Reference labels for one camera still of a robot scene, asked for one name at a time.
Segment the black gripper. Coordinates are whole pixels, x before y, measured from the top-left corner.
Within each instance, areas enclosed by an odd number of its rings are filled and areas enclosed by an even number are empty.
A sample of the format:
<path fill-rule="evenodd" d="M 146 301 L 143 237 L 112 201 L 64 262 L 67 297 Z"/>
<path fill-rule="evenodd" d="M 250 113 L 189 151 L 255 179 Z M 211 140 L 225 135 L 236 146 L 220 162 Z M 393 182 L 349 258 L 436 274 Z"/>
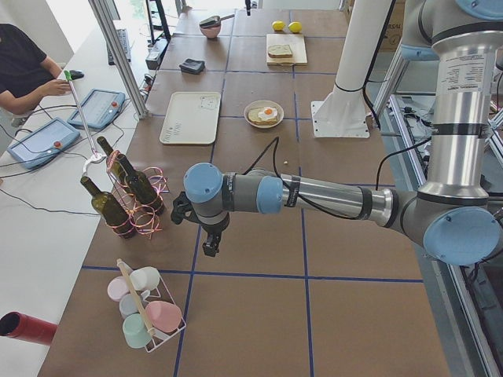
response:
<path fill-rule="evenodd" d="M 203 229 L 207 232 L 207 239 L 203 243 L 203 250 L 206 256 L 215 256 L 219 253 L 219 245 L 222 233 L 229 226 L 229 215 L 220 214 L 216 217 L 199 216 Z"/>

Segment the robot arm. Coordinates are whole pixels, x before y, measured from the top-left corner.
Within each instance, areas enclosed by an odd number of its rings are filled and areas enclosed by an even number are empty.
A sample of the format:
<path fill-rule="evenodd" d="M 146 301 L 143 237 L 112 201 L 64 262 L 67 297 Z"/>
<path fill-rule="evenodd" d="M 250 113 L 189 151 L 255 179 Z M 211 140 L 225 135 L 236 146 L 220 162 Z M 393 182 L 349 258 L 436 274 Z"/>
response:
<path fill-rule="evenodd" d="M 207 233 L 204 253 L 215 256 L 233 211 L 314 208 L 393 229 L 446 264 L 480 262 L 502 239 L 480 184 L 492 74 L 501 46 L 499 1 L 406 2 L 398 54 L 439 61 L 428 176 L 417 191 L 341 185 L 257 167 L 224 174 L 210 163 L 198 163 L 185 173 L 172 220 L 200 224 Z"/>

